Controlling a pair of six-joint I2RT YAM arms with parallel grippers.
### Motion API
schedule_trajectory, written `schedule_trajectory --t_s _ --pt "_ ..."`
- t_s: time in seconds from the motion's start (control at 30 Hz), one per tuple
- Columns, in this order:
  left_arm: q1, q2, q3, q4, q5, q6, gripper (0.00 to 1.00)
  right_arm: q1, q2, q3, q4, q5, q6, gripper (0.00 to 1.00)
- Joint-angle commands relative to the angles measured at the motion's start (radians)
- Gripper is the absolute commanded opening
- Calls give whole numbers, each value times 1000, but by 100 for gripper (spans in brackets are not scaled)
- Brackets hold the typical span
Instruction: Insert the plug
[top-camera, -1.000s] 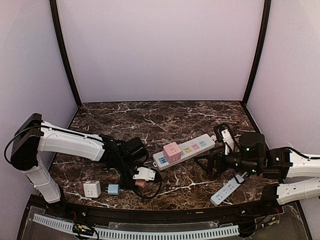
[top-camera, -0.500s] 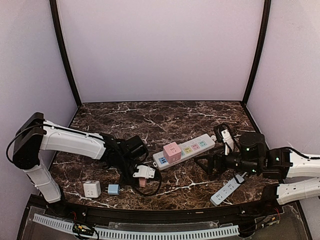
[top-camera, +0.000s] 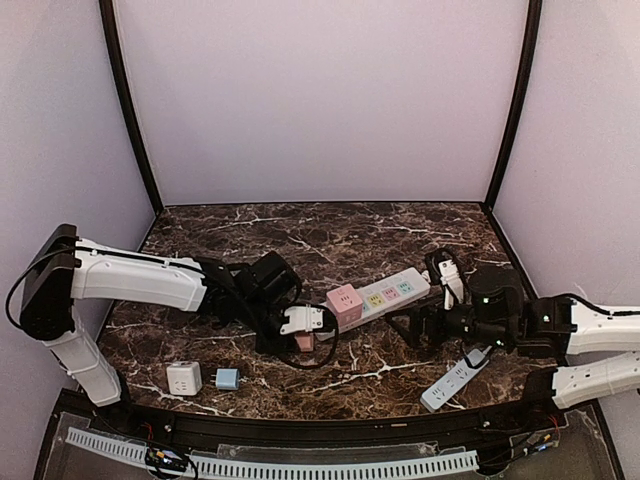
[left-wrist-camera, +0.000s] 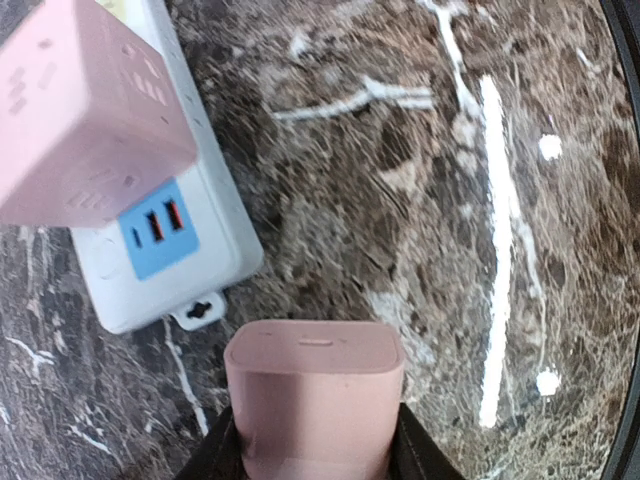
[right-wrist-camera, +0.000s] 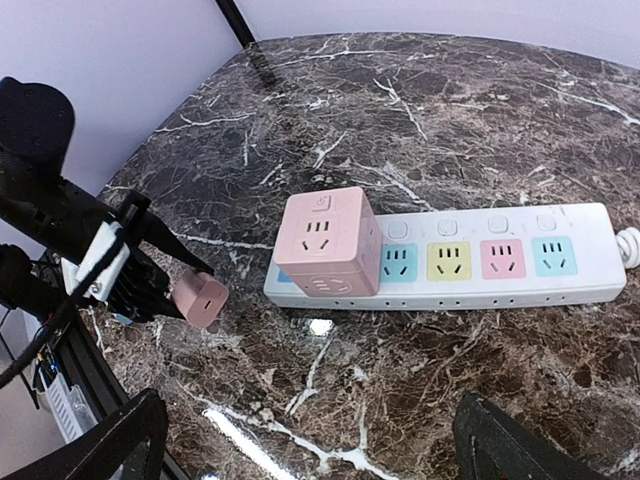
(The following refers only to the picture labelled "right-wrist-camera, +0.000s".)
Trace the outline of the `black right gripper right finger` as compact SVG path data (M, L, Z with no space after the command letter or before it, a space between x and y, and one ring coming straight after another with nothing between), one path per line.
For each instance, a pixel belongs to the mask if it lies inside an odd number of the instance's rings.
M466 392L452 424L462 479L603 479L527 431L497 405Z

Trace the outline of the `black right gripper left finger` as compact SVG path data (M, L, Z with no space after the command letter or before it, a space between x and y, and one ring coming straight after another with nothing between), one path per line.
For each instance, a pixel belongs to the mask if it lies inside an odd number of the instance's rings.
M159 393L147 388L86 434L9 474L9 479L124 479L161 476L168 415Z

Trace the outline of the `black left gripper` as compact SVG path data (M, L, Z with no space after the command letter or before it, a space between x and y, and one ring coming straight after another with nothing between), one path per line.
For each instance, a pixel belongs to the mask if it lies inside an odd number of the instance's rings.
M87 193L84 202L85 207L92 210L91 225L97 226L98 218L108 224L117 221L125 232L125 245L129 248L129 256L107 297L108 310L134 323L149 323L157 316L182 319L175 303L167 297L168 275L140 250L141 241L198 272L213 274L214 269L191 253L159 217L148 211L151 201L144 195L129 191L117 208Z

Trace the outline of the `pink usb charger plug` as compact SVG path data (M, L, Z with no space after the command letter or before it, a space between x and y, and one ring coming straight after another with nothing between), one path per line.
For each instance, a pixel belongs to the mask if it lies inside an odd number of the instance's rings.
M176 283L171 296L188 323L206 329L226 304L229 289L208 273L188 270Z

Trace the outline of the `pink cube socket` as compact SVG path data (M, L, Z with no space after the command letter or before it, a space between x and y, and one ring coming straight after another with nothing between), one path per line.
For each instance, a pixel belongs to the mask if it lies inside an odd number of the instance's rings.
M378 293L383 234L360 187L290 196L273 261L309 297Z

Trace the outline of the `white multicolour power strip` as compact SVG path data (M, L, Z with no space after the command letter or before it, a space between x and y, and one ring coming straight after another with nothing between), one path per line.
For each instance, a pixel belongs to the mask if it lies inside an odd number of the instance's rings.
M601 203L380 215L380 287L309 297L275 264L263 291L285 308L436 311L614 300L639 265L639 232Z

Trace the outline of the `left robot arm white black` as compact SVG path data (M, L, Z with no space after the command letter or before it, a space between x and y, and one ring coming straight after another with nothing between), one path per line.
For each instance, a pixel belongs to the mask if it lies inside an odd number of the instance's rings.
M1 218L23 234L58 254L86 275L93 263L87 255L102 255L100 231L126 233L128 256L114 279L100 280L101 301L134 322L181 313L169 299L168 275L139 245L147 242L163 253L212 273L212 268L186 247L166 224L150 212L150 200L129 191L110 207L65 179L65 155L73 134L75 113L59 90L41 83L1 81Z

